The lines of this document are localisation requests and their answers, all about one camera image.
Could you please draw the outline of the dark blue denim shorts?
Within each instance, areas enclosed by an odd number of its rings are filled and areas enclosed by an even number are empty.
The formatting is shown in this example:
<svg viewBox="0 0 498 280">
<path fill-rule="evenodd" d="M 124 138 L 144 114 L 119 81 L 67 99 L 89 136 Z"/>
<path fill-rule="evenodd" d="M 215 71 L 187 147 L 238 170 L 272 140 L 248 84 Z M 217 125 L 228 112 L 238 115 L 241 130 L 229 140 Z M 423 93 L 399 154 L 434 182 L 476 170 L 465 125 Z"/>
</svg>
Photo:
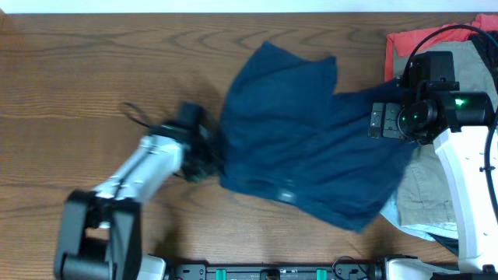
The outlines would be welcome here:
<svg viewBox="0 0 498 280">
<path fill-rule="evenodd" d="M 308 61 L 263 43 L 226 95 L 220 185 L 341 229 L 361 232 L 374 221 L 416 145 L 367 134 L 374 103 L 401 99 L 395 82 L 337 93 L 337 72 L 332 56 Z"/>
</svg>

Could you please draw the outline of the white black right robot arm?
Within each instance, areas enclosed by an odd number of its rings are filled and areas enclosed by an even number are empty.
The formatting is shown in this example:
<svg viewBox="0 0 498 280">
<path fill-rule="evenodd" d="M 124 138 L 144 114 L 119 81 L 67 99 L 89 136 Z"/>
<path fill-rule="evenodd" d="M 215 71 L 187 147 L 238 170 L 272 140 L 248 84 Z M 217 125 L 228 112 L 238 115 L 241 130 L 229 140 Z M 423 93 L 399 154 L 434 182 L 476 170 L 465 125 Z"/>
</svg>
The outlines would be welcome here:
<svg viewBox="0 0 498 280">
<path fill-rule="evenodd" d="M 384 260 L 385 279 L 497 277 L 496 112 L 486 93 L 416 94 L 374 103 L 369 137 L 431 144 L 444 168 L 458 230 L 458 267 L 415 257 Z"/>
</svg>

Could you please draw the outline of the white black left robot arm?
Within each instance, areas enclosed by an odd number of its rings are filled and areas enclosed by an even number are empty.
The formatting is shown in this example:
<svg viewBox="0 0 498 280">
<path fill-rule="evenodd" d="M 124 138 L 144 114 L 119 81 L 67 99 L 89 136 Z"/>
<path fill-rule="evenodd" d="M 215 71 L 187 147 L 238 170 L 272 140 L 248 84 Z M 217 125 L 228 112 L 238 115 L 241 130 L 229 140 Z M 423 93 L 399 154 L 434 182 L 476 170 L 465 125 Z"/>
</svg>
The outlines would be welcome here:
<svg viewBox="0 0 498 280">
<path fill-rule="evenodd" d="M 147 127 L 125 163 L 91 191 L 64 203 L 54 256 L 57 279 L 171 279 L 167 262 L 142 252 L 142 208 L 170 177 L 198 183 L 218 175 L 216 123 L 202 106 L 183 102 L 172 120 Z"/>
</svg>

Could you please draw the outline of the red orange t-shirt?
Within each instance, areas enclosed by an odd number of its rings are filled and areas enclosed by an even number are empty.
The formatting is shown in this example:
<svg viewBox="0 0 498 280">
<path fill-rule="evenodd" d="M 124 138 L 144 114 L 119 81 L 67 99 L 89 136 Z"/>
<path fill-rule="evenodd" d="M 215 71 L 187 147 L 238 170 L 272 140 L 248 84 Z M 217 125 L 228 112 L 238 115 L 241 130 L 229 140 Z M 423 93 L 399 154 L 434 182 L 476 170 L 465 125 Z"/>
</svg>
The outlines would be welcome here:
<svg viewBox="0 0 498 280">
<path fill-rule="evenodd" d="M 489 32 L 497 31 L 497 15 L 488 15 L 479 13 L 475 19 L 468 24 L 469 26 L 478 27 L 479 29 Z M 421 30 L 405 31 L 400 33 L 389 33 L 387 35 L 386 58 L 384 63 L 384 81 L 394 78 L 394 54 L 401 58 L 407 58 L 416 46 L 431 33 L 434 33 L 450 24 L 432 27 Z M 464 42 L 475 32 L 470 30 L 449 30 L 429 39 L 419 51 L 424 51 L 437 44 L 447 42 Z"/>
</svg>

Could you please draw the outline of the light blue garment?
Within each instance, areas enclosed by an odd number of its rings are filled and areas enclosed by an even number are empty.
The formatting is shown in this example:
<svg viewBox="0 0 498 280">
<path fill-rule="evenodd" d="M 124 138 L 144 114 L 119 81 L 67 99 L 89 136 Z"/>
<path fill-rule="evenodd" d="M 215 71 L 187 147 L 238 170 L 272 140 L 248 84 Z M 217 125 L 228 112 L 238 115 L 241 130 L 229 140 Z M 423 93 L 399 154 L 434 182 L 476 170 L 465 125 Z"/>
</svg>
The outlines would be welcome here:
<svg viewBox="0 0 498 280">
<path fill-rule="evenodd" d="M 394 227 L 411 236 L 423 240 L 435 241 L 433 236 L 446 237 L 451 240 L 458 238 L 458 230 L 455 222 L 440 222 L 429 224 L 414 224 L 403 226 L 401 224 L 401 215 L 398 210 L 397 194 L 395 191 L 388 199 L 380 214 L 389 221 Z"/>
</svg>

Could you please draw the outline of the black lace garment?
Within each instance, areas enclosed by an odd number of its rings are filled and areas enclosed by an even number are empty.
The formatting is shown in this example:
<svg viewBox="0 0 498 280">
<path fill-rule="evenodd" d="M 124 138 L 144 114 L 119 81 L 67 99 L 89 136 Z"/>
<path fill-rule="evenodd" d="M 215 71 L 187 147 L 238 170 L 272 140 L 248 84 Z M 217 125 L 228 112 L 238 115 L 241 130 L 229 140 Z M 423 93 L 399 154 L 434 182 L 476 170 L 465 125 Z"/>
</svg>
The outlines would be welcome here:
<svg viewBox="0 0 498 280">
<path fill-rule="evenodd" d="M 468 39 L 474 44 L 485 66 L 495 75 L 497 73 L 497 46 L 481 34 L 472 34 Z"/>
</svg>

